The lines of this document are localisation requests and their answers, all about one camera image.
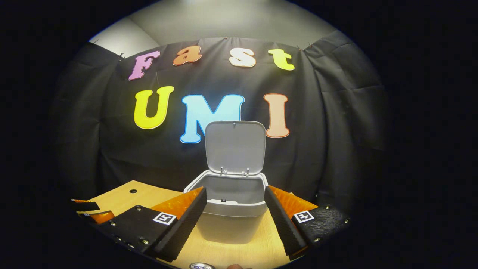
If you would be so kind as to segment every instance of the blue letter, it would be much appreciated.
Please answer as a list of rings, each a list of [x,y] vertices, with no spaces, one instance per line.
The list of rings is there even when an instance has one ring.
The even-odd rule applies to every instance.
[[[212,112],[204,96],[199,94],[184,96],[186,129],[184,135],[181,136],[181,142],[195,144],[201,141],[201,136],[197,134],[196,123],[199,124],[203,134],[206,135],[204,129],[210,122],[240,121],[240,107],[243,102],[243,96],[228,94],[222,98],[216,111]]]

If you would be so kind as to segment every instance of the foam letter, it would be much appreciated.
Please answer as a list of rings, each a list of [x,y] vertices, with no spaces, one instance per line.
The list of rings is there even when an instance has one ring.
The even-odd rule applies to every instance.
[[[203,134],[206,135],[205,129],[210,122],[240,121],[240,108],[243,102],[244,97],[237,94],[229,94],[222,98],[216,111],[212,112],[204,96],[198,94],[184,96],[186,128],[184,135],[181,136],[181,142],[195,144],[201,141],[201,136],[197,134],[196,123],[199,124]]]
[[[272,57],[274,58],[274,63],[277,65],[278,68],[292,71],[294,70],[294,65],[288,64],[287,59],[292,59],[292,56],[290,54],[285,53],[281,49],[271,49],[268,51],[270,54],[272,54]]]
[[[142,90],[136,94],[136,106],[134,107],[134,122],[142,129],[153,129],[164,122],[168,110],[169,94],[173,92],[174,87],[166,86],[157,90],[159,94],[158,110],[152,118],[146,116],[146,106],[148,99],[152,95],[152,90]]]
[[[184,48],[184,49],[180,50],[176,54],[176,55],[178,55],[178,57],[176,57],[173,60],[173,65],[180,66],[180,65],[183,65],[185,63],[196,62],[202,56],[202,55],[199,54],[200,51],[201,51],[200,46],[191,46],[191,47],[187,47],[187,48]]]
[[[133,73],[131,73],[131,76],[128,78],[128,80],[142,78],[144,76],[143,67],[144,70],[148,70],[152,64],[152,59],[150,57],[157,58],[159,57],[159,54],[159,51],[155,51],[136,57],[136,64],[134,65]]]
[[[231,58],[229,62],[232,65],[238,67],[253,67],[256,65],[256,59],[254,59],[254,52],[248,48],[233,48],[230,51]]]
[[[281,138],[289,135],[289,129],[285,127],[285,102],[287,96],[278,93],[264,95],[264,100],[269,103],[269,129],[266,136]]]

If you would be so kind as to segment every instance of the white trash bin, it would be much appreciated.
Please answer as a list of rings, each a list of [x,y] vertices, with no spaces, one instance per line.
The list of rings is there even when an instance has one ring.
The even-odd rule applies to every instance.
[[[259,122],[211,122],[205,129],[209,170],[192,181],[184,192],[206,188],[207,204],[197,222],[202,237],[226,244],[252,240],[262,216],[266,176],[266,130]]]

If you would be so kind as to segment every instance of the wooden table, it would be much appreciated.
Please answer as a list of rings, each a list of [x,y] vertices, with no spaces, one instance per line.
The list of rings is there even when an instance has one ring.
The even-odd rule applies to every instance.
[[[96,202],[100,210],[86,213],[111,210],[115,216],[118,216],[135,205],[151,208],[181,193],[132,180],[114,190],[89,199]],[[285,255],[269,210],[264,214],[252,241],[247,244],[231,245],[206,241],[197,227],[194,227],[178,258],[171,263],[160,261],[184,269],[189,269],[189,264],[194,262],[208,263],[216,269],[226,269],[232,264],[240,264],[243,268],[272,269],[290,262]]]

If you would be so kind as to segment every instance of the black cloth backdrop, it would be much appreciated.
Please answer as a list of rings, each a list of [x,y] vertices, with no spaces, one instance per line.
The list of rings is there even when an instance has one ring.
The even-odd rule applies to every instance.
[[[198,45],[201,59],[174,66],[181,49]],[[254,51],[256,66],[229,63],[234,47]],[[270,49],[292,56],[295,70],[278,68]],[[128,81],[136,56],[160,51],[144,77]],[[173,86],[167,116],[154,129],[134,120],[135,94],[153,90],[147,114],[157,109],[156,90]],[[58,186],[71,198],[90,199],[130,180],[182,191],[207,170],[204,136],[183,144],[186,105],[203,95],[215,111],[227,94],[245,101],[241,119],[269,127],[264,94],[287,96],[290,134],[266,140],[264,168],[270,185],[306,200],[331,202],[348,213],[380,184],[388,120],[388,99],[376,70],[363,52],[335,31],[304,51],[246,38],[208,38],[160,46],[128,58],[88,43],[70,61],[57,84],[50,117],[52,148],[61,171]]]

